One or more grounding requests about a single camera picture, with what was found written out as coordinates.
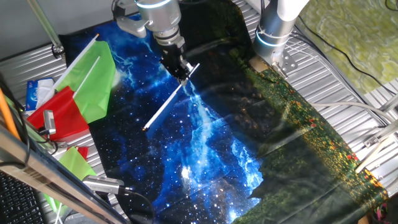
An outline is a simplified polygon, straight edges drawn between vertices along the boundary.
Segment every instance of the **green mat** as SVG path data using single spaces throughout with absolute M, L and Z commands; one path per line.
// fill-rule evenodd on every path
M 388 4 L 396 7 L 395 0 Z M 388 10 L 384 0 L 311 0 L 301 16 L 311 30 L 346 52 L 359 69 L 383 84 L 398 78 L 398 12 Z M 296 24 L 362 93 L 380 87 L 306 30 L 299 19 Z

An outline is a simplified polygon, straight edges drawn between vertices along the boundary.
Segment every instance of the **cable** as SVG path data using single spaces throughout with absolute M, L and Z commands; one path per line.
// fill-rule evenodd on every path
M 125 190 L 128 194 L 130 194 L 130 195 L 137 195 L 137 196 L 139 196 L 139 197 L 141 197 L 142 199 L 144 199 L 147 203 L 148 203 L 148 205 L 149 205 L 149 208 L 150 208 L 150 210 L 152 211 L 152 224 L 154 224 L 155 223 L 155 219 L 156 219 L 156 214 L 155 214 L 155 209 L 154 209 L 154 206 L 152 205 L 152 203 L 150 202 L 150 200 L 148 199 L 148 198 L 146 198 L 145 196 L 143 196 L 143 195 L 141 195 L 141 194 L 139 194 L 139 193 L 135 193 L 135 192 L 133 192 L 133 191 L 131 191 L 131 190 Z
M 398 9 L 393 9 L 393 8 L 389 7 L 388 4 L 387 4 L 387 1 L 388 1 L 388 0 L 386 0 L 386 1 L 384 2 L 384 4 L 386 5 L 386 8 L 389 9 L 389 10 L 391 10 L 391 11 L 398 12 Z
M 54 142 L 54 141 L 52 141 L 52 143 L 53 143 L 54 146 L 55 146 L 55 151 L 54 151 L 53 153 L 51 153 L 51 156 L 58 152 L 58 143 L 56 143 L 56 142 Z
M 330 107 L 330 106 L 343 106 L 343 105 L 350 105 L 350 106 L 358 106 L 362 108 L 369 109 L 371 111 L 376 112 L 377 114 L 385 117 L 388 121 L 393 123 L 395 120 L 392 119 L 388 114 L 385 112 L 374 108 L 373 106 L 366 105 L 364 103 L 358 103 L 358 102 L 336 102 L 336 103 L 310 103 L 313 107 Z
M 264 12 L 264 1 L 265 0 L 260 0 L 261 1 L 261 14 Z
M 201 1 L 179 1 L 178 3 L 180 3 L 180 4 L 195 5 L 195 4 L 205 3 L 205 2 L 207 2 L 207 0 L 201 0 Z
M 2 82 L 2 75 L 1 74 L 0 74 L 0 84 L 2 86 L 2 89 L 4 88 L 5 91 L 11 93 L 11 90 L 7 87 L 7 85 L 5 85 L 5 83 Z M 14 98 L 14 95 L 10 94 L 9 95 L 9 99 L 14 103 L 15 106 L 17 106 L 19 104 L 18 101 Z M 27 146 L 25 163 L 22 164 L 22 163 L 18 163 L 18 162 L 0 162 L 0 167 L 2 167 L 2 166 L 16 166 L 16 167 L 18 167 L 20 169 L 24 169 L 24 168 L 26 168 L 27 163 L 29 161 L 29 157 L 30 157 L 30 137 L 28 135 L 27 128 L 26 128 L 26 123 L 25 123 L 25 120 L 24 120 L 24 117 L 23 117 L 21 111 L 18 109 L 18 107 L 17 107 L 16 110 L 17 110 L 17 113 L 19 115 L 19 119 L 21 120 L 21 123 L 22 123 L 22 131 L 19 133 L 19 136 L 22 136 L 22 138 L 25 139 L 24 143 Z M 14 123 L 15 124 L 19 123 L 17 118 L 13 117 L 13 119 L 14 119 Z
M 383 89 L 387 90 L 389 93 L 396 95 L 396 93 L 394 93 L 393 91 L 391 91 L 390 89 L 388 89 L 387 87 L 385 87 L 377 78 L 375 78 L 374 76 L 372 76 L 371 74 L 364 72 L 362 70 L 360 70 L 359 68 L 357 68 L 354 63 L 351 61 L 351 59 L 349 58 L 349 56 L 343 52 L 342 50 L 338 49 L 337 47 L 329 44 L 327 41 L 324 40 L 324 38 L 322 38 L 320 35 L 318 35 L 316 32 L 312 31 L 304 22 L 303 18 L 301 16 L 298 16 L 298 18 L 300 18 L 300 20 L 302 21 L 303 25 L 305 26 L 305 28 L 307 28 L 313 35 L 315 35 L 316 37 L 318 37 L 319 39 L 321 39 L 325 44 L 327 44 L 329 47 L 339 51 L 340 53 L 342 53 L 347 59 L 349 64 L 357 71 L 361 72 L 364 75 L 367 75 L 369 77 L 371 77 L 377 84 L 379 84 L 381 87 L 383 87 Z
M 303 54 L 307 54 L 307 55 L 309 55 L 309 56 L 312 56 L 313 58 L 315 58 L 313 55 L 311 55 L 311 54 L 308 54 L 308 53 L 306 53 L 306 52 L 303 52 L 303 51 L 301 51 L 300 49 L 296 49 L 296 48 L 293 48 L 293 47 L 291 47 L 291 46 L 289 46 L 289 45 L 286 45 L 287 47 L 289 47 L 289 48 L 291 48 L 291 49 L 293 49 L 293 50 L 296 50 L 296 51 L 299 51 L 299 52 L 301 52 L 301 53 L 303 53 Z M 322 54 L 322 52 L 318 49 L 318 48 L 316 48 L 315 50 L 317 50 L 317 51 L 315 51 L 315 50 L 313 50 L 313 49 L 311 49 L 311 48 L 308 48 L 308 50 L 311 50 L 312 52 L 314 52 L 314 53 L 319 53 L 319 54 Z M 323 55 L 323 58 L 326 60 L 326 61 L 328 61 L 329 63 L 330 63 L 330 61 L 325 57 L 325 55 Z M 329 70 L 329 68 L 321 61 L 321 60 L 318 60 L 324 67 L 326 67 L 328 70 Z M 342 76 L 342 74 L 340 74 L 340 72 L 339 71 L 337 71 L 336 70 L 336 73 L 340 76 L 340 78 L 341 78 L 341 80 L 346 84 L 346 86 L 348 87 L 348 91 L 352 94 L 352 95 L 354 95 L 354 96 L 357 96 L 358 98 L 359 98 L 359 100 L 360 100 L 360 102 L 362 102 L 363 104 L 365 104 L 365 105 L 367 105 L 367 103 L 366 103 L 366 101 L 364 101 L 363 100 L 363 98 L 359 95 L 359 94 L 357 94 L 356 93 L 356 90 L 351 86 L 351 84 L 349 84 L 348 82 L 347 82 L 347 80 Z M 385 126 L 387 126 L 388 124 L 377 114 L 377 113 L 375 113 L 375 112 L 373 112 L 373 111 L 370 111 L 372 114 L 374 114 L 377 118 L 379 118 L 379 120 L 380 120 L 380 122 L 382 123 L 382 124 L 384 124 Z
M 15 138 L 18 138 L 18 140 L 21 140 L 21 138 L 19 137 L 17 128 L 15 127 L 14 119 L 12 118 L 10 108 L 7 104 L 4 94 L 2 93 L 1 88 L 0 88 L 0 110 L 2 112 L 2 115 L 4 116 L 4 120 L 6 121 L 8 131 L 11 132 L 11 134 Z
M 45 141 L 36 141 L 36 142 L 39 143 L 39 144 L 44 144 L 44 143 L 48 143 L 49 141 L 50 141 L 50 135 L 47 134 L 47 137 L 46 137 Z
M 113 0 L 112 1 L 112 5 L 111 5 L 111 10 L 112 10 L 112 13 L 114 14 L 114 6 L 119 2 L 120 0 Z

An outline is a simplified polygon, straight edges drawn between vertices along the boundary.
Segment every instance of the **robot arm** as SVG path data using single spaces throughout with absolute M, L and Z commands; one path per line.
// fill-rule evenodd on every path
M 262 10 L 253 47 L 270 65 L 283 64 L 285 44 L 297 16 L 308 2 L 309 0 L 271 0 Z
M 193 67 L 185 60 L 185 39 L 180 35 L 178 27 L 181 12 L 177 0 L 136 0 L 142 17 L 139 21 L 133 21 L 124 15 L 129 3 L 133 3 L 133 0 L 116 1 L 113 14 L 118 26 L 140 38 L 146 36 L 146 29 L 151 30 L 162 51 L 160 62 L 183 83 Z

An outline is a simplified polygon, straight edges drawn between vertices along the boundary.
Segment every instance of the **red cloth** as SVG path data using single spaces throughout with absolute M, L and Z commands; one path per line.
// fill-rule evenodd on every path
M 81 115 L 75 100 L 73 100 L 73 91 L 69 86 L 57 93 L 28 117 L 27 120 L 37 129 L 44 125 L 44 110 L 52 110 L 54 113 L 56 133 L 50 136 L 52 141 L 88 129 L 87 122 Z
M 87 161 L 88 147 L 77 147 L 77 151 L 80 153 L 83 158 Z

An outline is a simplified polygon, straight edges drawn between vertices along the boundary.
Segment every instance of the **metal rod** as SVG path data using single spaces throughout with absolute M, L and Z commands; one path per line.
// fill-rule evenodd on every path
M 1 169 L 98 223 L 108 223 L 107 220 L 112 223 L 127 223 L 110 205 L 100 203 L 98 198 L 58 161 L 39 154 L 41 152 L 31 151 L 28 168 L 24 170 L 13 166 Z M 25 156 L 26 145 L 0 126 L 0 160 L 23 162 Z
M 50 40 L 55 46 L 55 48 L 57 50 L 63 50 L 62 43 L 58 38 L 57 33 L 54 31 L 54 28 L 51 26 L 50 21 L 45 16 L 40 5 L 37 3 L 36 0 L 27 0 L 27 2 L 29 3 L 30 8 L 32 8 L 33 12 L 35 13 L 39 22 L 42 24 L 45 32 L 50 37 Z

